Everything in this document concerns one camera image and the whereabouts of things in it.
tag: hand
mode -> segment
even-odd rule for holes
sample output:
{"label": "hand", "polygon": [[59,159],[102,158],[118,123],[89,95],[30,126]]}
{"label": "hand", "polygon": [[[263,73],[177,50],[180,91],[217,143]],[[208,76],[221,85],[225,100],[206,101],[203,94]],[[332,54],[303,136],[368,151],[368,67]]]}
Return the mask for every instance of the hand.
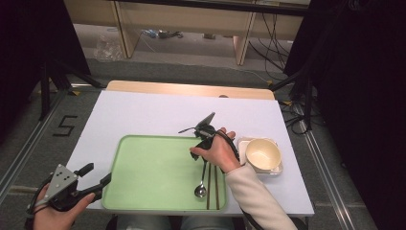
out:
{"label": "hand", "polygon": [[[49,184],[46,185],[38,195],[37,201],[41,200],[47,190]],[[44,205],[35,208],[38,211],[34,216],[34,230],[68,230],[71,228],[77,216],[93,201],[95,194],[89,194],[81,199],[78,204],[67,212],[59,212],[52,207],[46,207],[40,210]]]}
{"label": "hand", "polygon": [[[225,127],[222,127],[220,130],[224,133],[227,132]],[[231,131],[227,133],[227,136],[233,139],[236,136],[236,133]],[[202,156],[210,163],[220,167],[225,173],[241,167],[230,145],[219,135],[214,137],[212,147],[209,150],[192,147],[191,152]]]}

